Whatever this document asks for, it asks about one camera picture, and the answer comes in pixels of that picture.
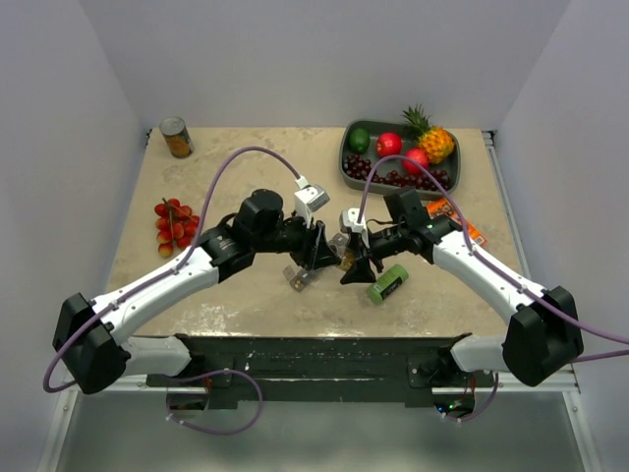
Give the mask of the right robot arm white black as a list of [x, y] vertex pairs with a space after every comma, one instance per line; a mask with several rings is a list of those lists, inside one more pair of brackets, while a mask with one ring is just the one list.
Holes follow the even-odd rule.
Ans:
[[576, 304], [566, 289], [548, 290], [504, 265], [456, 220], [430, 216], [411, 189], [399, 189], [384, 201], [392, 223], [376, 232], [369, 231], [358, 208], [341, 213], [340, 228], [354, 254], [342, 283], [373, 283], [383, 259], [408, 252], [454, 275], [507, 325], [499, 336], [462, 334], [439, 347], [418, 368], [429, 383], [458, 386], [475, 371], [493, 371], [537, 386], [583, 353]]

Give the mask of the amber pill bottle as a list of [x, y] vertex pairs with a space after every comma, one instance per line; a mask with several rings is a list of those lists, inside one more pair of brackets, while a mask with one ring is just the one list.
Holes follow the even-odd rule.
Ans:
[[330, 247], [334, 250], [340, 263], [337, 267], [347, 271], [354, 263], [354, 252], [349, 248], [349, 237], [342, 233], [335, 234], [329, 241]]

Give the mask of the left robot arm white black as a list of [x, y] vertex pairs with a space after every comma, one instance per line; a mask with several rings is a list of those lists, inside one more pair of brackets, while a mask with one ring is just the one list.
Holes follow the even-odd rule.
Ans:
[[314, 219], [328, 201], [321, 187], [308, 186], [295, 193], [294, 211], [286, 215], [277, 193], [255, 190], [176, 260], [93, 300], [80, 293], [67, 298], [52, 346], [75, 385], [93, 394], [138, 374], [196, 384], [203, 361], [182, 339], [138, 337], [137, 330], [185, 298], [250, 267], [257, 254], [287, 254], [306, 270], [339, 264], [324, 223]]

